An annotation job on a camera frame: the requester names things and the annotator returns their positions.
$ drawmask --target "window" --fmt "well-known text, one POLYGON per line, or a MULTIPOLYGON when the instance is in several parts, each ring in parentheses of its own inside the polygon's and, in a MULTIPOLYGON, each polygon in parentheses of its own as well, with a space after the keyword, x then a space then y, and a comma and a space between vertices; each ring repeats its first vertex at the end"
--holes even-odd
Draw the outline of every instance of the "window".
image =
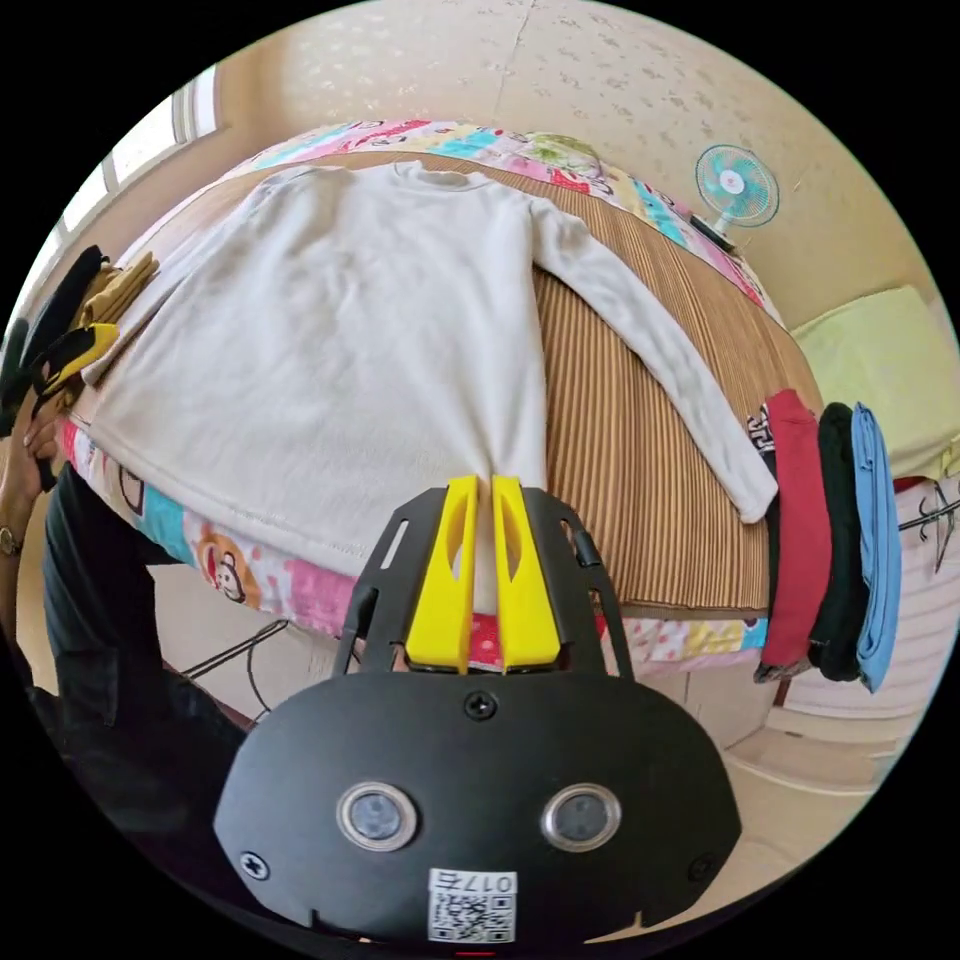
POLYGON ((17 298, 15 315, 29 312, 35 293, 54 268, 59 254, 100 211, 155 164, 181 147, 215 133, 216 66, 158 103, 97 165, 64 208, 44 241, 17 298))
POLYGON ((114 148, 113 169, 122 184, 154 157, 177 146, 173 97, 158 103, 114 148))
POLYGON ((80 185, 73 199, 63 211, 63 225, 72 233, 83 218, 107 195, 107 183, 103 178, 103 166, 97 167, 80 185))

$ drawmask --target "yellow cloth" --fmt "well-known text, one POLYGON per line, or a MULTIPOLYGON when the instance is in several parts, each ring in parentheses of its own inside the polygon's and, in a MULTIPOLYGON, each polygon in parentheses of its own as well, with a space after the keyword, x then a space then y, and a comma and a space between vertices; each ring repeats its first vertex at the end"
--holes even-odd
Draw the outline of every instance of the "yellow cloth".
POLYGON ((914 287, 884 290, 792 331, 825 403, 869 407, 895 477, 960 469, 960 347, 914 287))
POLYGON ((97 275, 90 281, 89 286, 83 294, 83 302, 80 304, 77 312, 73 315, 73 320, 70 322, 71 330, 75 330, 83 322, 83 311, 86 308, 88 301, 92 300, 98 293, 105 290, 114 277, 118 276, 120 273, 120 268, 115 267, 109 261, 100 264, 100 269, 97 272, 97 275))
POLYGON ((159 264, 152 253, 145 253, 126 270, 120 270, 106 286, 83 305, 80 323, 116 323, 123 311, 157 272, 159 264))

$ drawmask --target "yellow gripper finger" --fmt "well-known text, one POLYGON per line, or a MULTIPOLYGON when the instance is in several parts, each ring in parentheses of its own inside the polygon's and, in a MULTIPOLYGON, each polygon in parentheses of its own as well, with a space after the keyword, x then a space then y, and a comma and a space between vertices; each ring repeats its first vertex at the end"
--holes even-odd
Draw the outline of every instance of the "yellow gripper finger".
POLYGON ((64 334, 50 350, 54 374, 43 388, 44 396, 56 393, 72 376, 99 360, 119 335, 120 331, 112 323, 93 323, 64 334))
POLYGON ((457 477, 447 487, 440 526, 407 634, 406 654, 411 666, 467 672, 476 539, 477 478, 457 477), (459 570, 455 569, 458 553, 459 570))
POLYGON ((560 655, 560 637, 515 477, 493 478, 493 526, 504 670, 549 666, 560 655))

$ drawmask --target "screw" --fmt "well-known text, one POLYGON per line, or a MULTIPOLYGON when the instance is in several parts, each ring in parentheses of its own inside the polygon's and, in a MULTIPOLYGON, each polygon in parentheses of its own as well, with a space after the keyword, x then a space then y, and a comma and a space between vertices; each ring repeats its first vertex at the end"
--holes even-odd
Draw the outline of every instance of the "screw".
POLYGON ((251 880, 266 880, 270 876, 270 868, 263 857, 249 851, 240 855, 240 869, 251 880))
POLYGON ((687 876, 690 878, 692 883, 701 883, 706 880, 713 870, 713 865, 715 859, 712 853, 705 853, 701 857, 697 857, 693 863, 690 864, 690 869, 687 871, 687 876))
POLYGON ((485 690, 477 690, 463 701, 463 710, 471 720, 479 723, 489 720, 497 712, 497 701, 485 690))

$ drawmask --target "light blue shirt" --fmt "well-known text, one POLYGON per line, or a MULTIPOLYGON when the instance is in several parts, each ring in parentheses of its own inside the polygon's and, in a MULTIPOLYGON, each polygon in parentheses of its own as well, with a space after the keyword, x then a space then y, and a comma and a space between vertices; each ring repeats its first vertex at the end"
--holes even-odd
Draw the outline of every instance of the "light blue shirt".
POLYGON ((901 550, 893 476, 883 435, 862 404, 853 408, 853 458, 860 559, 869 591, 867 615, 857 641, 857 661, 864 685, 876 693, 893 655, 900 613, 901 550))

